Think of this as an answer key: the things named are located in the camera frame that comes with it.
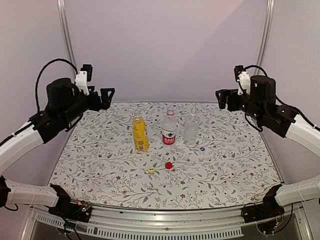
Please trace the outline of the clear plastic bottle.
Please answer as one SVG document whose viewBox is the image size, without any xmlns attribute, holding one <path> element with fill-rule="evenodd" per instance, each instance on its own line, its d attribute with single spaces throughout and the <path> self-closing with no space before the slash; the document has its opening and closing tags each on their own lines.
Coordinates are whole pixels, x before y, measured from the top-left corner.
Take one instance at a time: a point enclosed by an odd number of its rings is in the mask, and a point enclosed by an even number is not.
<svg viewBox="0 0 320 240">
<path fill-rule="evenodd" d="M 192 107 L 184 122 L 183 143 L 185 145 L 191 146 L 196 143 L 199 123 L 198 110 L 196 107 Z"/>
</svg>

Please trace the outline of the red cap water bottle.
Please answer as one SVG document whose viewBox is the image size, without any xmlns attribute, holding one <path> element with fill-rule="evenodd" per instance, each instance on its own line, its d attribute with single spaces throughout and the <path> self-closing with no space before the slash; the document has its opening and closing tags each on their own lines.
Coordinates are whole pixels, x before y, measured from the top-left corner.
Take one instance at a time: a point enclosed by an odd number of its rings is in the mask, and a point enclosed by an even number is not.
<svg viewBox="0 0 320 240">
<path fill-rule="evenodd" d="M 162 120 L 161 135 L 162 144 L 165 149 L 171 149 L 176 143 L 177 119 L 172 108 L 167 109 Z"/>
</svg>

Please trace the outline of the yellow juice bottle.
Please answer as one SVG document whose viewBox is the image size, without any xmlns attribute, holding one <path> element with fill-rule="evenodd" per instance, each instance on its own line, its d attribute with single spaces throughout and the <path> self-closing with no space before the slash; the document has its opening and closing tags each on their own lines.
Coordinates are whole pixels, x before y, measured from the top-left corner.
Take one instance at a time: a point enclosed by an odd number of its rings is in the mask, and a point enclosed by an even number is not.
<svg viewBox="0 0 320 240">
<path fill-rule="evenodd" d="M 140 111 L 136 110 L 133 113 L 133 121 L 132 121 L 132 129 L 133 129 L 133 141 L 134 146 L 137 151 L 145 152 L 149 149 L 149 139 L 147 135 L 147 128 L 145 124 L 145 120 L 142 117 Z"/>
</svg>

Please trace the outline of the red bottle cap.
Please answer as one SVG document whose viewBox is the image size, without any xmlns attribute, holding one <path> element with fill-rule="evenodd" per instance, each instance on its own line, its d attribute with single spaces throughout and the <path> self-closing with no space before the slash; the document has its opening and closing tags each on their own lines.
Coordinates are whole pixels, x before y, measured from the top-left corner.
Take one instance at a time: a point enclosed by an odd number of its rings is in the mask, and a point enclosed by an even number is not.
<svg viewBox="0 0 320 240">
<path fill-rule="evenodd" d="M 166 169 L 172 169 L 173 168 L 173 164 L 171 163 L 171 162 L 167 162 L 166 164 L 165 164 L 165 168 Z"/>
</svg>

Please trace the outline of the pale yellow bottle cap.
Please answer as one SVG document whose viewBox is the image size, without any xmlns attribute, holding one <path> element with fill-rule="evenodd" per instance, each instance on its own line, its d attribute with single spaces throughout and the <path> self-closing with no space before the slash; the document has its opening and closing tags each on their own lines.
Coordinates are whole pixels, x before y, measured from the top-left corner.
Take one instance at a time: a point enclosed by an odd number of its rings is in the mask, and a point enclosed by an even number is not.
<svg viewBox="0 0 320 240">
<path fill-rule="evenodd" d="M 154 167 L 149 167 L 148 168 L 148 172 L 150 173 L 150 174 L 154 174 L 155 173 L 155 168 Z"/>
</svg>

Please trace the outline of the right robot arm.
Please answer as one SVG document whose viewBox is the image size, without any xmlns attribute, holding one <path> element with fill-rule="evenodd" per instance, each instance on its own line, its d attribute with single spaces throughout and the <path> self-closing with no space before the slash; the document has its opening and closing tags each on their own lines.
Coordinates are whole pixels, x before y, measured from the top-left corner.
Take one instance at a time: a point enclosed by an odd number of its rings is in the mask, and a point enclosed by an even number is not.
<svg viewBox="0 0 320 240">
<path fill-rule="evenodd" d="M 237 89 L 215 92 L 220 109 L 243 111 L 256 122 L 256 129 L 268 128 L 278 136 L 287 138 L 316 156 L 320 154 L 320 131 L 308 123 L 295 107 L 280 103 L 276 98 L 276 81 L 263 75 L 240 76 Z M 320 197 L 320 177 L 315 176 L 292 184 L 273 186 L 264 196 L 258 213 L 269 218 L 283 207 Z"/>
</svg>

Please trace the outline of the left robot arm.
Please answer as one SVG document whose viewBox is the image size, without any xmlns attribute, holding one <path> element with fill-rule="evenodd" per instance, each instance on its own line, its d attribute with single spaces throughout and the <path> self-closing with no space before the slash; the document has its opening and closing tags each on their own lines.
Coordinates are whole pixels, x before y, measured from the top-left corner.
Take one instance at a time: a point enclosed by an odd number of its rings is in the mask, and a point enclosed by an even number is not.
<svg viewBox="0 0 320 240">
<path fill-rule="evenodd" d="M 0 143 L 0 171 L 3 173 L 31 150 L 46 144 L 61 131 L 70 131 L 87 110 L 107 110 L 115 93 L 114 88 L 96 92 L 90 86 L 88 94 L 70 78 L 59 78 L 46 87 L 48 102 L 44 110 L 31 116 L 16 132 Z M 74 213 L 74 205 L 59 185 L 28 185 L 0 178 L 0 205 L 24 204 L 55 208 L 63 217 Z"/>
</svg>

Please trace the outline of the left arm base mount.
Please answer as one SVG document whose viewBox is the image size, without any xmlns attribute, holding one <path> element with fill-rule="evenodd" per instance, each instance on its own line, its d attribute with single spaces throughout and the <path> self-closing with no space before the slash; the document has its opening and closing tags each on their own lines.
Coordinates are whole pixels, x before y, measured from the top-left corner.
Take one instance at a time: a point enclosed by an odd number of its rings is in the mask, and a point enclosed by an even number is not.
<svg viewBox="0 0 320 240">
<path fill-rule="evenodd" d="M 92 206 L 89 202 L 74 203 L 68 193 L 59 185 L 50 184 L 58 197 L 55 206 L 48 207 L 48 213 L 62 219 L 88 223 L 91 217 Z"/>
</svg>

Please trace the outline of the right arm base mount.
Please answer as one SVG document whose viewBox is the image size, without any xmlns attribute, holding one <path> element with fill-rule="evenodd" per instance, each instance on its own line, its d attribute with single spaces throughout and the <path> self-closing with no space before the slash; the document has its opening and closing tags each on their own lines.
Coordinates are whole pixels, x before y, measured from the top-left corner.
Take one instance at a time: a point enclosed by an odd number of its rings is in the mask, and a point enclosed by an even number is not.
<svg viewBox="0 0 320 240">
<path fill-rule="evenodd" d="M 259 223 L 257 228 L 264 235 L 274 234 L 277 231 L 283 215 L 284 207 L 280 206 L 276 199 L 276 192 L 281 184 L 272 186 L 262 199 L 262 203 L 250 202 L 241 209 L 241 216 L 245 223 L 257 222 L 273 218 L 271 222 Z"/>
</svg>

